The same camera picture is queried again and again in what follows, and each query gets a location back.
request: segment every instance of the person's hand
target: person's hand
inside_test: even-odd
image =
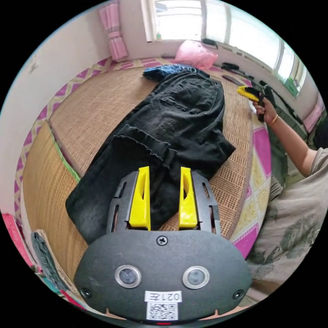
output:
[[[272,123],[272,121],[274,120],[274,118],[276,117],[277,115],[277,112],[276,110],[274,109],[273,105],[271,104],[271,102],[264,98],[263,99],[263,105],[264,107],[262,106],[259,106],[258,102],[257,101],[254,101],[253,102],[253,105],[256,109],[256,115],[257,117],[261,114],[264,114],[264,122],[267,124],[267,125],[270,125]]]

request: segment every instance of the window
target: window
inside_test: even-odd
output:
[[[206,1],[206,32],[208,39],[224,43],[227,33],[227,13],[224,2]]]
[[[201,40],[200,0],[155,0],[156,29],[162,40]]]
[[[303,64],[291,47],[267,25],[243,10],[221,0],[141,0],[154,16],[151,25],[155,40],[196,40],[203,38],[237,49],[281,80],[302,75]]]
[[[243,10],[230,6],[230,12],[229,44],[274,69],[279,55],[280,37],[261,21]]]
[[[284,53],[278,69],[278,75],[283,79],[287,79],[293,70],[295,54],[292,48],[284,42]]]

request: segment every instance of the windowsill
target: windowsill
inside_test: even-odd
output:
[[[152,42],[163,42],[163,43],[168,43],[168,42],[176,42],[176,43],[180,43],[180,42],[181,42],[181,43],[183,43],[184,41],[185,41],[184,39],[164,39],[164,40],[153,40],[153,41],[148,41],[148,43],[152,43]],[[232,52],[232,53],[234,53],[234,54],[236,54],[236,55],[239,55],[239,56],[241,56],[241,57],[243,57],[243,58],[245,58],[245,59],[247,59],[247,60],[250,60],[252,63],[254,63],[254,64],[260,66],[261,68],[265,69],[268,73],[272,74],[272,70],[271,70],[269,67],[266,67],[264,63],[259,63],[258,60],[254,60],[254,59],[252,59],[252,58],[251,58],[251,55],[248,55],[248,54],[246,54],[246,53],[240,51],[240,50],[237,49],[237,48],[234,48],[234,47],[232,47],[232,46],[229,46],[229,45],[224,44],[224,43],[221,43],[221,42],[216,42],[217,47],[214,46],[214,45],[210,45],[210,44],[203,43],[203,42],[201,42],[201,44],[202,44],[205,48],[207,48],[207,49],[210,49],[210,50],[216,50],[216,51],[221,47],[221,48],[223,48],[223,49],[226,50],[226,51],[230,51],[230,52]],[[294,97],[295,99],[296,99],[297,96],[300,94],[300,91],[301,91],[301,89],[302,89],[301,86],[297,88],[298,92],[297,92],[296,95],[294,95],[294,94],[292,94],[292,93],[289,91],[289,89],[285,86],[285,84],[284,84],[280,79],[277,78],[277,80],[278,80],[278,81],[284,86],[284,88],[288,91],[288,93],[289,93],[292,97]]]

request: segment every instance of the qr code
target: qr code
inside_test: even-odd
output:
[[[178,320],[178,303],[147,304],[148,320]]]

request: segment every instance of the bed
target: bed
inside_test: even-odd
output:
[[[65,197],[85,173],[107,135],[155,86],[142,77],[145,67],[169,63],[167,58],[123,63],[108,58],[96,63],[56,93],[25,140],[15,178],[16,222],[22,224],[20,201],[24,179],[24,206],[31,230],[45,231],[54,256],[70,279],[87,244],[65,213]],[[226,100],[223,134],[236,147],[210,183],[220,208],[222,235],[246,258],[259,233],[269,199],[268,131],[258,121],[249,101],[235,92],[236,85],[222,75],[245,84],[249,81],[215,66],[207,73],[223,84]],[[161,229],[176,228],[174,216]]]

